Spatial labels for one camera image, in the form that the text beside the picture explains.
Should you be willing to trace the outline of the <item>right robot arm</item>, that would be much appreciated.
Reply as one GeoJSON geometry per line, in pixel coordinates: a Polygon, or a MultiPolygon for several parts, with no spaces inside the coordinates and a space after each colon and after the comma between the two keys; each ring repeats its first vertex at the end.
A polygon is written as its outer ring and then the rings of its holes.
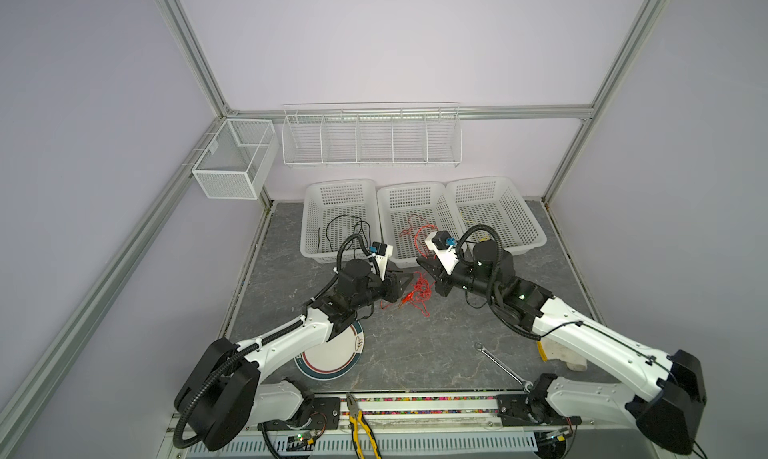
{"type": "Polygon", "coordinates": [[[429,253],[418,264],[447,296],[454,289],[482,298],[514,333],[549,339],[609,373],[601,386],[543,374],[528,395],[531,414],[541,419],[581,416],[635,427],[655,445],[677,455],[694,453],[707,394],[701,361],[679,350],[667,353],[627,338],[580,313],[550,290],[519,277],[512,255],[495,241],[479,242],[466,259],[461,239],[430,233],[429,253]]]}

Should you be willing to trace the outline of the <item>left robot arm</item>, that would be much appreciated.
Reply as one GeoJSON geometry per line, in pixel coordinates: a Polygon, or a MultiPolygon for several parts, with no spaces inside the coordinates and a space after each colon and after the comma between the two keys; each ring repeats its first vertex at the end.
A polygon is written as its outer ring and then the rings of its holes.
{"type": "Polygon", "coordinates": [[[216,451],[251,420],[290,422],[310,399],[289,380],[266,378],[305,351],[335,339],[358,319],[361,308],[395,303],[412,281],[410,274],[354,259],[337,266],[332,279],[287,323],[251,339],[213,341],[175,400],[177,449],[202,443],[216,451]]]}

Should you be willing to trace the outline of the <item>middle white plastic basket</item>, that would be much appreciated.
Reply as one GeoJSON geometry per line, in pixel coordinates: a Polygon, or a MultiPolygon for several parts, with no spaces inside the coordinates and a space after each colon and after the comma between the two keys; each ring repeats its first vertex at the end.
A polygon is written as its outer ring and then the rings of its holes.
{"type": "Polygon", "coordinates": [[[381,232],[394,246],[392,260],[399,268],[415,268],[429,250],[424,239],[434,231],[448,231],[458,239],[465,230],[453,196],[438,182],[400,184],[377,191],[381,232]]]}

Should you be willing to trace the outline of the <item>white plastic basket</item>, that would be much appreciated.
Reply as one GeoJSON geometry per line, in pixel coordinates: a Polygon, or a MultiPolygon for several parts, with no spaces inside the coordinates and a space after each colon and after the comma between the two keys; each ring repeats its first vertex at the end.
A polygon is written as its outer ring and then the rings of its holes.
{"type": "Polygon", "coordinates": [[[362,233],[368,242],[382,240],[376,187],[354,179],[310,185],[304,195],[300,252],[320,264],[334,263],[342,242],[362,233]]]}
{"type": "Polygon", "coordinates": [[[438,182],[400,184],[377,191],[381,232],[394,246],[392,260],[399,268],[415,268],[429,250],[424,239],[434,231],[448,231],[458,239],[465,230],[453,196],[438,182]]]}
{"type": "Polygon", "coordinates": [[[463,229],[492,227],[504,249],[522,255],[542,247],[547,237],[513,182],[506,177],[481,177],[448,183],[463,229]]]}

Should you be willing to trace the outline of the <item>right white plastic basket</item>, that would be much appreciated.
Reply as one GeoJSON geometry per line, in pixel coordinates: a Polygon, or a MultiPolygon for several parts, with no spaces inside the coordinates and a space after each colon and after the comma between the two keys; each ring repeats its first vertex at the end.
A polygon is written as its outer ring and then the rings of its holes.
{"type": "Polygon", "coordinates": [[[448,183],[463,229],[492,227],[504,249],[522,255],[542,247],[547,237],[513,182],[506,177],[481,177],[448,183]]]}

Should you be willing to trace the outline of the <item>green rimmed white plate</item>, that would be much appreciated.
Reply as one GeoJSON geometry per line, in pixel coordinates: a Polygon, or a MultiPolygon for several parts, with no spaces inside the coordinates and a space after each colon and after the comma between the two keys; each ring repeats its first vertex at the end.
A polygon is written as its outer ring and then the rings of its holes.
{"type": "Polygon", "coordinates": [[[354,368],[362,357],[364,346],[364,330],[361,323],[356,321],[329,342],[296,356],[294,363],[310,379],[331,381],[354,368]]]}

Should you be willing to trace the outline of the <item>left white plastic basket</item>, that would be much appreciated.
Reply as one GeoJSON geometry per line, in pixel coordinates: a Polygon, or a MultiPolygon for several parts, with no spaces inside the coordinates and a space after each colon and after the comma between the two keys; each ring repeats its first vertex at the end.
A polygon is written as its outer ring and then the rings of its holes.
{"type": "Polygon", "coordinates": [[[354,179],[310,185],[304,195],[300,252],[320,264],[334,263],[342,242],[362,233],[368,242],[382,240],[376,187],[354,179]]]}

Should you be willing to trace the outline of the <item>silver wrench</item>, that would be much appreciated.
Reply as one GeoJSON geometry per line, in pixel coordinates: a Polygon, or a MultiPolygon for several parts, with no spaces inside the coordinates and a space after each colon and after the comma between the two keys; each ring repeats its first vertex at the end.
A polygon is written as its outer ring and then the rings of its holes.
{"type": "Polygon", "coordinates": [[[485,356],[487,359],[489,359],[493,364],[495,364],[499,369],[501,369],[505,374],[510,376],[513,380],[515,380],[524,391],[530,392],[533,388],[533,383],[525,378],[523,378],[520,374],[515,372],[512,368],[507,366],[504,362],[502,362],[500,359],[498,359],[493,353],[491,353],[482,343],[475,342],[474,343],[474,349],[478,351],[480,354],[485,356]]]}

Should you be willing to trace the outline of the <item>white yellow work glove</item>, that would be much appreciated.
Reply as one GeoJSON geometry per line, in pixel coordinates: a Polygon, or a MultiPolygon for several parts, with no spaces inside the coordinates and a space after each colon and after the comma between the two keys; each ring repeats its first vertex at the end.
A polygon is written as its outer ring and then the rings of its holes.
{"type": "Polygon", "coordinates": [[[588,361],[582,355],[549,338],[538,341],[537,350],[544,362],[560,361],[575,372],[584,372],[588,368],[588,361]]]}

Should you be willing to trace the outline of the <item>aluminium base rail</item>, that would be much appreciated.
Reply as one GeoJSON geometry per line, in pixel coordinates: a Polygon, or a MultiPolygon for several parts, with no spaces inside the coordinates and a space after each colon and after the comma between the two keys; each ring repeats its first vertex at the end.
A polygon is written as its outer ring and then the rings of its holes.
{"type": "MultiPolygon", "coordinates": [[[[587,422],[636,427],[633,393],[620,385],[558,379],[530,393],[459,391],[357,393],[355,399],[373,424],[481,424],[502,427],[576,426],[587,422]]],[[[290,383],[268,384],[254,398],[221,406],[202,400],[182,427],[182,437],[197,438],[218,450],[242,431],[262,423],[278,429],[336,430],[346,425],[351,405],[341,393],[308,393],[290,383]]]]}

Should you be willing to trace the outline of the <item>yellow handled pliers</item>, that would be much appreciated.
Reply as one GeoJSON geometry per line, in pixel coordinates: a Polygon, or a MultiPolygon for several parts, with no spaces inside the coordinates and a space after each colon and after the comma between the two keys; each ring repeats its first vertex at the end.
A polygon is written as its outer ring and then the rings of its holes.
{"type": "Polygon", "coordinates": [[[364,433],[368,438],[370,446],[372,448],[373,456],[375,459],[382,459],[381,449],[378,445],[375,433],[372,431],[367,419],[364,416],[362,409],[359,406],[359,401],[351,392],[346,393],[346,404],[348,409],[348,421],[351,430],[352,448],[357,459],[364,459],[364,449],[362,446],[362,440],[360,433],[364,433]]]}

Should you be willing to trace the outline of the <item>white mesh wall box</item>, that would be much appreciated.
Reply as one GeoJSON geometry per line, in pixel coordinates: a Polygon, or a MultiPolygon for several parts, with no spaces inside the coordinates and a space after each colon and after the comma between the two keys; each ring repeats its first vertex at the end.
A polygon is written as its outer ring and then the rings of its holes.
{"type": "Polygon", "coordinates": [[[278,151],[271,121],[225,119],[192,173],[208,199],[258,200],[278,151]]]}

